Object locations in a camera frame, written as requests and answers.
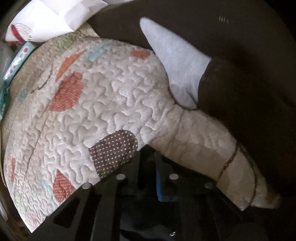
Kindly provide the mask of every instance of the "light blue patch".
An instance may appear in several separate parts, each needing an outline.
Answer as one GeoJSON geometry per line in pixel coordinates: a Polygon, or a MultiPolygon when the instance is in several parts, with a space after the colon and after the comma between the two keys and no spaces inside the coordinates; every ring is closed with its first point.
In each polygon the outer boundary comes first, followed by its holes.
{"type": "Polygon", "coordinates": [[[44,180],[41,181],[41,185],[44,186],[46,193],[49,195],[49,198],[52,199],[54,195],[52,187],[44,180]]]}
{"type": "Polygon", "coordinates": [[[111,42],[103,42],[91,48],[85,53],[85,55],[90,61],[95,62],[103,54],[107,53],[113,46],[114,45],[111,42]]]}
{"type": "Polygon", "coordinates": [[[25,98],[26,98],[28,92],[29,92],[29,91],[28,91],[27,89],[21,89],[21,90],[18,92],[17,97],[16,97],[18,103],[20,103],[20,104],[23,103],[23,101],[25,100],[25,98]]]}

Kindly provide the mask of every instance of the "white quilted fabric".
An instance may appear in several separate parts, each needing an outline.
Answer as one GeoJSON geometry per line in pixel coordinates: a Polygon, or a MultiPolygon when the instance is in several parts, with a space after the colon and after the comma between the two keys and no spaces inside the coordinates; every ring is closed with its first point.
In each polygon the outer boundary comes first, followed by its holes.
{"type": "Polygon", "coordinates": [[[220,177],[236,140],[203,112],[174,103],[165,70],[152,51],[115,40],[78,41],[32,89],[36,90],[27,95],[13,122],[4,158],[7,187],[30,231],[61,204],[63,193],[53,191],[57,178],[60,187],[70,187],[66,198],[83,183],[99,181],[88,148],[122,129],[136,136],[138,150],[149,144],[219,181],[218,187],[241,209],[250,202],[275,205],[265,200],[265,180],[240,149],[220,177]],[[81,55],[57,79],[63,61],[77,53],[81,55]],[[75,73],[81,80],[67,81],[75,73]],[[60,106],[69,108],[57,111],[60,106]]]}

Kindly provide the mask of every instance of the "brown stitched line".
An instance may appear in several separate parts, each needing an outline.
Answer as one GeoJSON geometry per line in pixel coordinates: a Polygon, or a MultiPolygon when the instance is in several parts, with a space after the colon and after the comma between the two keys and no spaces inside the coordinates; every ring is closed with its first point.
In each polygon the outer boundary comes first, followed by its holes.
{"type": "Polygon", "coordinates": [[[222,176],[222,174],[225,172],[225,170],[227,169],[227,167],[232,163],[232,161],[234,160],[235,156],[237,155],[238,147],[239,147],[239,144],[238,144],[238,142],[236,142],[234,152],[233,152],[232,156],[229,158],[229,160],[224,164],[224,167],[222,168],[222,170],[220,172],[219,179],[222,176]]]}
{"type": "Polygon", "coordinates": [[[246,208],[247,208],[248,206],[250,206],[250,205],[253,203],[253,201],[254,201],[254,199],[255,199],[255,196],[256,196],[256,190],[257,190],[257,186],[258,186],[258,177],[257,177],[257,174],[256,174],[256,172],[255,172],[254,164],[248,159],[248,153],[246,153],[246,152],[242,149],[241,146],[239,146],[239,149],[240,149],[240,151],[243,153],[243,155],[246,157],[247,161],[249,162],[250,167],[252,168],[252,171],[253,171],[253,175],[254,175],[254,190],[253,190],[253,195],[252,195],[252,197],[251,197],[250,202],[249,202],[248,205],[246,206],[246,208]]]}
{"type": "Polygon", "coordinates": [[[52,75],[53,64],[54,64],[54,63],[52,63],[52,68],[51,68],[51,70],[50,70],[50,74],[49,74],[47,80],[43,83],[43,85],[41,85],[41,87],[37,86],[34,90],[31,90],[31,94],[33,94],[36,90],[41,90],[41,89],[46,85],[46,83],[48,82],[49,78],[50,78],[51,75],[52,75]]]}

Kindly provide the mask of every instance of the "black car seat fabric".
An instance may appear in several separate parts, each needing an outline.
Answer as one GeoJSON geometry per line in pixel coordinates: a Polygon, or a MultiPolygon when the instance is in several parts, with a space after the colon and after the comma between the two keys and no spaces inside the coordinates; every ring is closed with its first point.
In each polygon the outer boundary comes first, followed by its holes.
{"type": "Polygon", "coordinates": [[[229,61],[224,77],[230,79],[219,83],[215,76],[204,85],[199,106],[246,146],[277,191],[293,194],[296,42],[280,17],[262,0],[135,0],[107,7],[89,23],[101,37],[151,49],[140,29],[142,17],[229,61]]]}

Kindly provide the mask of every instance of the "quilted blanket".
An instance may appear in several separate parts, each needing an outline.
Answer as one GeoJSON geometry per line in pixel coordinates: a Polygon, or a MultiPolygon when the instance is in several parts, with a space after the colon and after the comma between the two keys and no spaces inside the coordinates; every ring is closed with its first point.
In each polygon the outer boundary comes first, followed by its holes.
{"type": "Polygon", "coordinates": [[[91,37],[54,58],[22,101],[5,151],[6,184],[34,231],[83,183],[99,182],[146,144],[217,180],[242,210],[278,205],[220,122],[175,104],[152,51],[91,37]]]}

